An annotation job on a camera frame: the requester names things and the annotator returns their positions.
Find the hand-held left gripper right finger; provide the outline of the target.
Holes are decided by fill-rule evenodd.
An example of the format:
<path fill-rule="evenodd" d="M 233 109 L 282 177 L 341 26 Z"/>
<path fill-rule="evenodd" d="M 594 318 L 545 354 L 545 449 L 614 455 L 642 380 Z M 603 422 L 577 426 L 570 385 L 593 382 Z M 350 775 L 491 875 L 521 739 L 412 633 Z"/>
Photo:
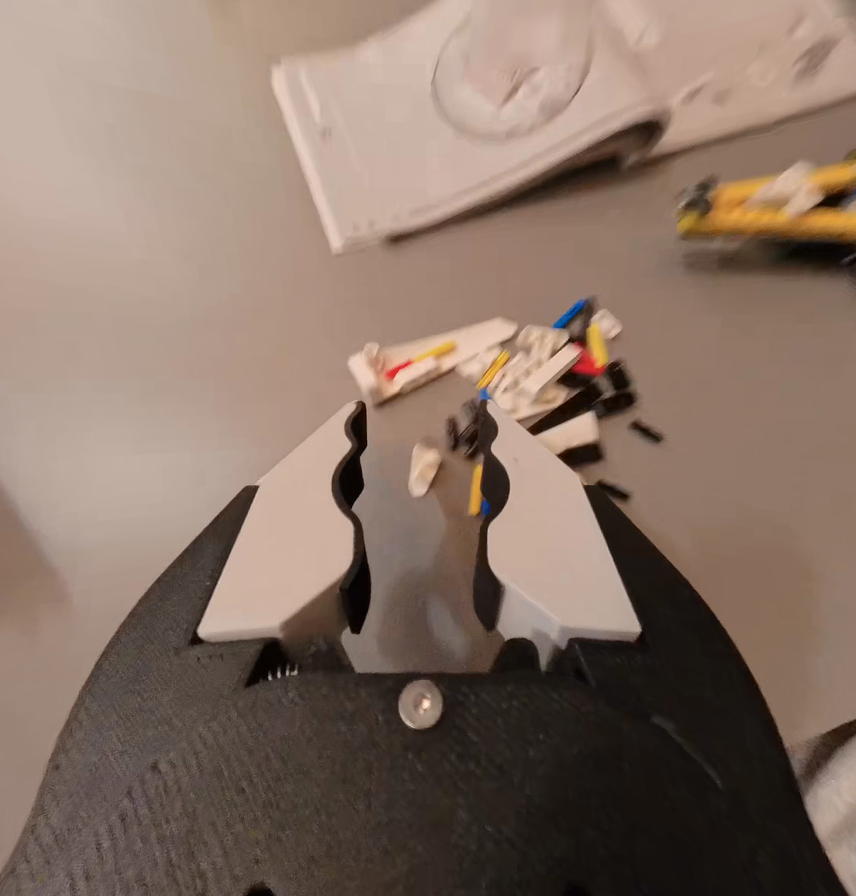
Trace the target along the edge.
<path fill-rule="evenodd" d="M 641 623 L 578 474 L 495 403 L 480 403 L 477 423 L 483 628 L 530 641 L 541 664 L 574 640 L 635 644 Z"/>

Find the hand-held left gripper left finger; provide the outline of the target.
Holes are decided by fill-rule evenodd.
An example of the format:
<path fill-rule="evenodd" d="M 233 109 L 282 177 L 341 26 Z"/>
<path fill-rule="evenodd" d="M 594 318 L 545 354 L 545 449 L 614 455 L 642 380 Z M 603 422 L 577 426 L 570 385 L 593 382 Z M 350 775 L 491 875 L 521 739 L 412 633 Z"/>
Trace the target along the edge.
<path fill-rule="evenodd" d="M 350 401 L 257 481 L 199 639 L 306 646 L 362 632 L 371 571 L 355 502 L 367 443 L 366 406 Z"/>

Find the heap of mixed lego pieces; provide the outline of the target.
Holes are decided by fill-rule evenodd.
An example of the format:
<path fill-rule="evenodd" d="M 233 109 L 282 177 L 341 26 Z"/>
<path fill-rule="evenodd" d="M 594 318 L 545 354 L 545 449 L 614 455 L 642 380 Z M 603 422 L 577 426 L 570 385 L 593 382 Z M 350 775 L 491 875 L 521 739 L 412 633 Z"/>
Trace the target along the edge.
<path fill-rule="evenodd" d="M 454 373 L 473 394 L 447 415 L 450 454 L 472 462 L 468 513 L 489 512 L 481 490 L 479 408 L 484 401 L 520 424 L 571 469 L 601 463 L 601 423 L 632 413 L 634 379 L 609 344 L 623 330 L 593 297 L 580 299 L 552 325 L 519 327 L 493 318 L 393 346 L 371 342 L 347 360 L 366 402 L 380 407 Z"/>

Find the lego instruction booklet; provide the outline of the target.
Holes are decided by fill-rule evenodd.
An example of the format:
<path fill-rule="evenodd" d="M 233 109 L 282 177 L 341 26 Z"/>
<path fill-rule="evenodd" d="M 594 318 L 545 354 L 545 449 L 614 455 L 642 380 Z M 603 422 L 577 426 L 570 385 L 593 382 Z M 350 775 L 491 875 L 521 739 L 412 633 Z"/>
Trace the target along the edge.
<path fill-rule="evenodd" d="M 851 2 L 432 2 L 272 89 L 330 251 L 856 97 Z"/>

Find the partly built lego model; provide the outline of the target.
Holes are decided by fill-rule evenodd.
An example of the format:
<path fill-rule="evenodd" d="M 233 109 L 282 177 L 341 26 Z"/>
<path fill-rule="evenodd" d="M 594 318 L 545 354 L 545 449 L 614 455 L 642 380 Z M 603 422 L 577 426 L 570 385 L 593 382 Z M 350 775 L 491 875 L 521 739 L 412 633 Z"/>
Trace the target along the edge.
<path fill-rule="evenodd" d="M 823 250 L 856 278 L 856 147 L 829 165 L 800 161 L 776 175 L 703 179 L 685 190 L 675 214 L 681 239 Z"/>

